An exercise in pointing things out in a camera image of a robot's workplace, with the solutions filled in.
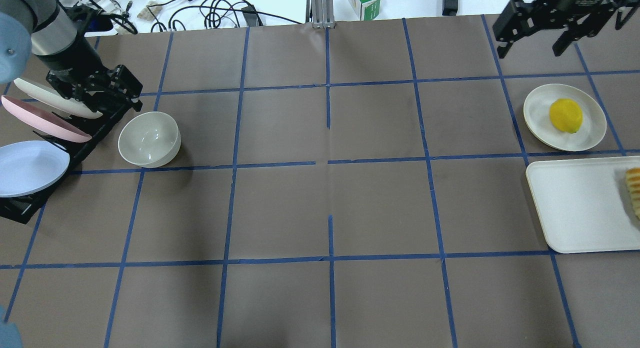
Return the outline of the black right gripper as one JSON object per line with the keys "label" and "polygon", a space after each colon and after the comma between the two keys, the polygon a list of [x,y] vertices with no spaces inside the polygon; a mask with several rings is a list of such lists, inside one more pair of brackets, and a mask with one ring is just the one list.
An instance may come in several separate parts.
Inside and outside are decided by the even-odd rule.
{"label": "black right gripper", "polygon": [[509,0],[493,23],[496,53],[504,59],[514,43],[540,31],[559,31],[553,43],[554,56],[584,37],[597,36],[615,17],[619,31],[639,9],[639,0]]}

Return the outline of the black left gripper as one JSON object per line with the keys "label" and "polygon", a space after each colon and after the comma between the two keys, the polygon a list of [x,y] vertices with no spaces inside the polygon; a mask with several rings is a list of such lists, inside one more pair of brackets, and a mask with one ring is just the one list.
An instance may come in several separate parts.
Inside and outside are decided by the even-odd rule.
{"label": "black left gripper", "polygon": [[84,104],[94,113],[116,113],[121,109],[139,113],[143,107],[143,84],[122,64],[84,75],[71,69],[51,70],[46,81],[62,98]]}

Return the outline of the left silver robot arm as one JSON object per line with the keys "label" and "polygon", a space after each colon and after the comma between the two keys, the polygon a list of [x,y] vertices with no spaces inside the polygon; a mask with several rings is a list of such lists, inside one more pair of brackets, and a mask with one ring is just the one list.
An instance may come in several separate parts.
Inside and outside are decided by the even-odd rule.
{"label": "left silver robot arm", "polygon": [[18,79],[30,57],[47,68],[46,81],[66,100],[91,111],[112,105],[141,111],[142,83],[125,65],[107,68],[58,0],[0,0],[1,82]]}

